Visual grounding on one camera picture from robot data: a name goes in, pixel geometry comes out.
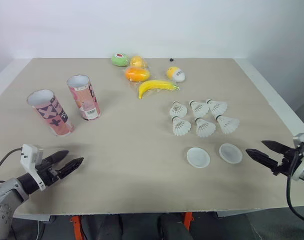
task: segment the yellow banana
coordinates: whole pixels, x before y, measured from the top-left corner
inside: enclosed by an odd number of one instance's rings
[[[141,99],[143,94],[150,89],[166,89],[166,90],[176,90],[180,89],[178,86],[174,85],[170,81],[164,80],[149,80],[143,82],[138,88],[138,98]]]

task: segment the table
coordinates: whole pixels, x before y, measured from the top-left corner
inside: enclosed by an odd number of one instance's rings
[[[70,150],[70,159],[83,156],[84,162],[63,181],[33,194],[16,213],[66,215],[285,207],[285,177],[273,176],[251,160],[245,149],[257,148],[279,160],[280,156],[260,141],[276,140],[293,146],[286,120],[279,118],[286,113],[276,114],[270,106],[273,101],[267,102],[233,59],[147,61],[154,78],[163,78],[169,66],[180,67],[187,76],[181,89],[150,92],[139,100],[136,87],[124,78],[124,69],[113,66],[109,59],[37,58],[22,70],[0,96],[0,159],[10,149],[32,143],[44,147],[45,154]],[[66,86],[66,80],[75,74],[91,78],[102,110],[100,119],[87,122],[81,118]],[[41,88],[55,92],[76,126],[71,135],[53,136],[25,102],[32,91]],[[226,101],[226,116],[239,118],[240,127],[230,135],[218,130],[201,139],[193,125],[187,135],[174,136],[168,116],[172,101],[187,104],[192,99],[206,98]],[[185,119],[192,122],[190,109]],[[206,119],[214,121],[209,115]],[[221,160],[218,148],[222,143],[238,146],[243,161],[230,165]],[[210,165],[203,169],[191,167],[185,157],[190,147],[205,149],[211,156]],[[0,180],[24,173],[18,159],[17,155],[11,156],[0,168]],[[292,201],[294,205],[304,205],[301,182],[293,183]]]

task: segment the small white dish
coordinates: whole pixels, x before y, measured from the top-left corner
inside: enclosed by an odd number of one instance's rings
[[[211,162],[211,158],[208,153],[199,147],[190,148],[187,151],[186,157],[188,163],[198,169],[207,167]]]
[[[229,143],[220,146],[219,153],[221,158],[229,164],[238,164],[243,160],[242,151]]]

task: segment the badminton shuttlecock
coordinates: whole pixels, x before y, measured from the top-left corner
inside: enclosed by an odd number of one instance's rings
[[[173,117],[172,121],[173,133],[176,136],[185,135],[191,129],[191,124],[188,121],[179,118],[178,116]]]
[[[240,120],[237,118],[231,118],[227,116],[217,115],[215,116],[216,121],[220,124],[222,132],[224,134],[230,134],[236,130],[240,124]]]
[[[203,117],[207,112],[208,112],[208,104],[205,102],[198,102],[191,100],[190,101],[190,106],[192,108],[194,117],[196,118],[201,118]]]
[[[178,101],[173,102],[173,105],[170,109],[170,116],[171,117],[179,117],[179,118],[183,118],[185,117],[187,113],[187,108],[179,103]]]
[[[207,99],[206,103],[208,104],[213,116],[223,114],[227,109],[227,103],[223,101],[213,101],[211,99]]]
[[[196,134],[200,138],[206,138],[215,132],[216,126],[210,121],[205,121],[202,118],[195,119]]]

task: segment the paper cup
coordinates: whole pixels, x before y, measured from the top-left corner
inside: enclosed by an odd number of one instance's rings
[[[86,75],[75,75],[67,80],[78,109],[85,120],[100,117],[101,112],[96,100],[90,78]]]
[[[42,89],[31,93],[27,103],[35,108],[55,135],[66,136],[73,131],[73,125],[51,90]]]

